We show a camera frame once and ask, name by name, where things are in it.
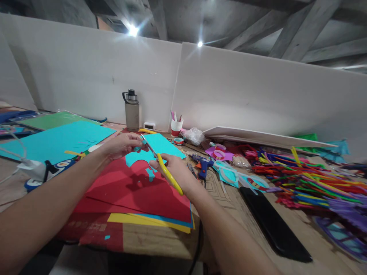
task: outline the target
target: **light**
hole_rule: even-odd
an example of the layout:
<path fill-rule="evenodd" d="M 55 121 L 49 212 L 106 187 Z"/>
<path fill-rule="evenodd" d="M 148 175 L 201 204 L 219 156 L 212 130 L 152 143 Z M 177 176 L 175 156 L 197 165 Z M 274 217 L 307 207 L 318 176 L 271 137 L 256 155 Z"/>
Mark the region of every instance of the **light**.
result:
<path fill-rule="evenodd" d="M 138 28 L 136 28 L 134 25 L 130 25 L 129 35 L 136 36 L 138 34 L 138 31 Z"/>

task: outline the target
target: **red craft paper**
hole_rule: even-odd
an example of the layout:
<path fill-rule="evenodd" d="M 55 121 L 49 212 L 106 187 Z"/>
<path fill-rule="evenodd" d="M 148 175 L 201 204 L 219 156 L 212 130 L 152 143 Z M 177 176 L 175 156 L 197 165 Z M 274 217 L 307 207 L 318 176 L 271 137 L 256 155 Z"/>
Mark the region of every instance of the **red craft paper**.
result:
<path fill-rule="evenodd" d="M 144 212 L 124 206 L 113 205 L 89 197 L 84 197 L 75 207 L 74 213 L 133 213 L 143 214 Z"/>
<path fill-rule="evenodd" d="M 159 172 L 149 181 L 143 160 L 128 167 L 125 158 L 111 162 L 92 184 L 86 196 L 147 214 L 191 222 L 190 201 L 180 196 Z"/>

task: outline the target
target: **yellow scissors handle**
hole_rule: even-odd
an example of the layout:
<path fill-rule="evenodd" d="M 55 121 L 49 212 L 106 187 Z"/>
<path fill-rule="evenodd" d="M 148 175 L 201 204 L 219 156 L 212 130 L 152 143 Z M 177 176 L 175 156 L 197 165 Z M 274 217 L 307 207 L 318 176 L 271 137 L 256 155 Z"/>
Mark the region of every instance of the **yellow scissors handle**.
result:
<path fill-rule="evenodd" d="M 181 187 L 175 180 L 175 178 L 171 175 L 171 173 L 168 171 L 167 167 L 163 163 L 163 159 L 161 157 L 160 153 L 157 153 L 157 158 L 159 165 L 161 166 L 163 173 L 166 175 L 167 179 L 172 183 L 173 187 L 178 191 L 178 193 L 182 196 L 184 193 L 182 192 Z"/>

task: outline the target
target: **table surface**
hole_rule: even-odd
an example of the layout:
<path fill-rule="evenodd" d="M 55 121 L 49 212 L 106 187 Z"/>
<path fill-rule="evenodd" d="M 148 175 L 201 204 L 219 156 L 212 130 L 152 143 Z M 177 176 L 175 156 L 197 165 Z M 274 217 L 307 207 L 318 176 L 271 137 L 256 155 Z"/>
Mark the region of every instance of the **table surface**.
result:
<path fill-rule="evenodd" d="M 124 126 L 109 123 L 108 127 L 121 130 Z M 186 154 L 200 155 L 199 152 L 186 146 L 179 146 L 179 149 Z M 193 165 L 195 164 L 189 158 L 186 158 L 186 161 Z M 325 164 L 319 157 L 313 157 L 310 161 Z M 10 175 L 16 169 L 16 166 L 16 162 L 0 158 L 0 178 Z M 251 174 L 245 169 L 239 170 L 245 174 Z M 23 185 L 27 179 L 28 177 L 25 174 L 19 172 L 0 185 L 0 212 L 4 211 L 14 201 L 26 195 Z M 226 185 L 225 193 L 217 174 L 211 169 L 208 170 L 206 189 L 230 215 L 246 228 L 283 274 L 367 274 L 365 264 L 358 263 L 341 252 L 324 236 L 310 217 L 302 211 L 290 210 L 276 204 L 276 196 L 274 194 L 266 194 L 265 196 L 311 254 L 313 257 L 312 263 L 305 264 L 275 254 L 238 189 Z M 120 241 L 121 244 L 123 243 L 124 252 L 192 259 L 196 249 L 200 220 L 194 207 L 192 207 L 192 211 L 196 230 L 193 230 L 191 234 L 185 234 L 172 228 L 134 224 L 121 224 L 109 230 L 115 232 L 115 234 L 121 234 Z M 102 221 L 100 225 L 96 226 L 95 232 L 105 235 L 106 233 L 103 231 L 106 229 L 106 226 L 106 222 Z M 200 259 L 209 265 L 210 273 L 216 272 L 214 255 L 206 236 L 204 236 L 204 246 Z"/>

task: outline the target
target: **blue glue gun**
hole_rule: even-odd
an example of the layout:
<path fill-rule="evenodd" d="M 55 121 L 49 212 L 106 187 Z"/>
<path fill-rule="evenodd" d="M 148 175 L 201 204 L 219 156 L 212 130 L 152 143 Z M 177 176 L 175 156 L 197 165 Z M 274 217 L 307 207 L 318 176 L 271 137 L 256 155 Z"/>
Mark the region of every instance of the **blue glue gun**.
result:
<path fill-rule="evenodd" d="M 214 162 L 212 160 L 207 160 L 204 157 L 198 155 L 189 155 L 193 161 L 196 161 L 201 164 L 201 171 L 199 172 L 199 179 L 206 179 L 206 171 L 209 167 L 213 167 Z"/>

